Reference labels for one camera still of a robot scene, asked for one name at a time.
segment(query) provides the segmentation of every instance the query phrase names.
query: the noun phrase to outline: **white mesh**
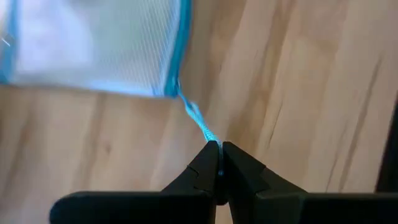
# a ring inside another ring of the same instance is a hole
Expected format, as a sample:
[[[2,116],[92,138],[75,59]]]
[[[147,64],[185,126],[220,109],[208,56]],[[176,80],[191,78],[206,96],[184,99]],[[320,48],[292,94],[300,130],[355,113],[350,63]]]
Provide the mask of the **white mesh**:
[[[11,82],[162,96],[180,1],[20,0]]]

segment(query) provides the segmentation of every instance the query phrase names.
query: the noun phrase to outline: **blue trim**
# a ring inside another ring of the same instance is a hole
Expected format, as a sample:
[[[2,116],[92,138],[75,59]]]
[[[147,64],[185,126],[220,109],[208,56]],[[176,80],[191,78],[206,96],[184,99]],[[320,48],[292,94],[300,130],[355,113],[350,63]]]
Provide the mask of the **blue trim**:
[[[192,19],[192,0],[181,0],[180,25],[175,40],[174,52],[170,61],[164,93],[166,96],[178,95],[178,76],[190,36]]]
[[[17,23],[18,3],[17,0],[11,0],[9,17],[6,23],[6,30],[3,35],[9,35],[14,40],[11,46],[8,46],[3,41],[1,42],[1,55],[2,60],[0,64],[0,83],[8,83],[9,77],[13,72],[14,59],[17,44],[18,23]]]

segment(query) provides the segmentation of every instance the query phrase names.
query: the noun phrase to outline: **wooden floor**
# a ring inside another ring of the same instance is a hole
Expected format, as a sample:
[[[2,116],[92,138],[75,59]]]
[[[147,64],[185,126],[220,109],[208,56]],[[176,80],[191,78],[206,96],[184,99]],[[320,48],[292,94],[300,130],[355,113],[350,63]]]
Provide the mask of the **wooden floor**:
[[[308,191],[372,192],[398,1],[194,2],[182,83],[210,128]],[[45,223],[77,190],[160,190],[204,144],[179,100],[2,87],[0,223]]]

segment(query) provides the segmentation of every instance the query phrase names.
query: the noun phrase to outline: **wood grain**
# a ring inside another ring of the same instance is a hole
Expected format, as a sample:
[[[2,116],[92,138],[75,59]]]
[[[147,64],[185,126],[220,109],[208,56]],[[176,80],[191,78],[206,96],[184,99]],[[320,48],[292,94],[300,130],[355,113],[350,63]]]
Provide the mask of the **wood grain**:
[[[311,192],[372,192],[398,91],[398,2],[194,3],[181,78],[210,128]],[[76,190],[160,190],[205,144],[179,100],[0,95],[1,223],[45,223]]]

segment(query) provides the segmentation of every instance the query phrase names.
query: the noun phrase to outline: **blue drawstring cord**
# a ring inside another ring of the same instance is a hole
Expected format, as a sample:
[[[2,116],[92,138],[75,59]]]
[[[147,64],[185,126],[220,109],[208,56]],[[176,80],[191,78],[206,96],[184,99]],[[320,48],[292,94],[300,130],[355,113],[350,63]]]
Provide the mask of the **blue drawstring cord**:
[[[203,118],[199,107],[196,103],[187,100],[187,98],[182,93],[180,84],[178,83],[178,95],[181,97],[184,105],[185,111],[191,117],[194,122],[199,126],[206,141],[216,141],[218,144],[218,152],[219,152],[219,166],[218,166],[218,175],[223,175],[223,143],[218,139],[218,137],[209,129],[206,124],[205,119]]]

